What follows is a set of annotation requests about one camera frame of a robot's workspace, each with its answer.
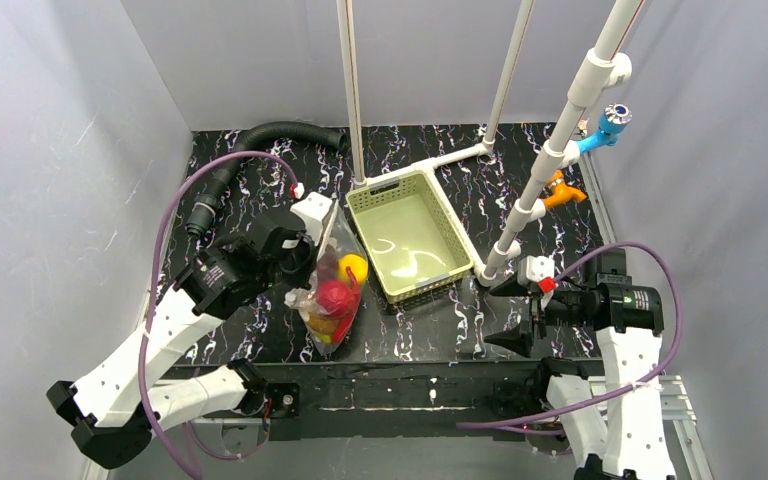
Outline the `clear polka dot zip bag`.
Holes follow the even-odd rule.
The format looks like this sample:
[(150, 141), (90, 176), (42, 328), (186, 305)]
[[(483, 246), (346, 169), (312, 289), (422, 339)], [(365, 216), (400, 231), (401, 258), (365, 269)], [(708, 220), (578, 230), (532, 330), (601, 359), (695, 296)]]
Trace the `clear polka dot zip bag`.
[(314, 241), (313, 269), (305, 288), (285, 294), (284, 304), (302, 318), (319, 354), (333, 354), (358, 316), (369, 261), (340, 205), (317, 192), (290, 211)]

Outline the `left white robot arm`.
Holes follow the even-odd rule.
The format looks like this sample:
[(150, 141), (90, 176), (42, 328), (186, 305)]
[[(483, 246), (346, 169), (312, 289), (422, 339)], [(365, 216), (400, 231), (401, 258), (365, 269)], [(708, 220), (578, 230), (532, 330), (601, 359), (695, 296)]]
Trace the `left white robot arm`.
[(133, 332), (80, 379), (55, 382), (47, 399), (71, 425), (79, 451), (105, 469), (116, 469), (135, 459), (163, 429), (217, 411), (259, 413), (268, 402), (269, 384), (247, 360), (174, 384), (156, 383), (238, 309), (277, 285), (304, 286), (327, 222), (324, 214), (269, 209), (247, 232), (217, 239), (155, 302), (151, 326)]

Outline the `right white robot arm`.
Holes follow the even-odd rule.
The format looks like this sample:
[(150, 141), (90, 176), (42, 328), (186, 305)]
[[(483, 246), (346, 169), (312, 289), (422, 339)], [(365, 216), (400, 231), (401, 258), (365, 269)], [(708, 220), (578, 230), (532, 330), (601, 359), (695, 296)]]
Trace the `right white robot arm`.
[(577, 267), (582, 284), (561, 287), (567, 272), (553, 260), (528, 256), (514, 274), (490, 289), (498, 297), (525, 297), (526, 320), (487, 337), (489, 344), (527, 356), (549, 326), (588, 326), (601, 351), (605, 393), (597, 394), (584, 366), (545, 357), (526, 380), (527, 420), (503, 422), (509, 432), (544, 434), (545, 420), (559, 426), (571, 450), (577, 479), (674, 479), (663, 427), (659, 380), (674, 358), (661, 354), (665, 329), (658, 290), (634, 284), (627, 272), (627, 248), (620, 242), (586, 253)]

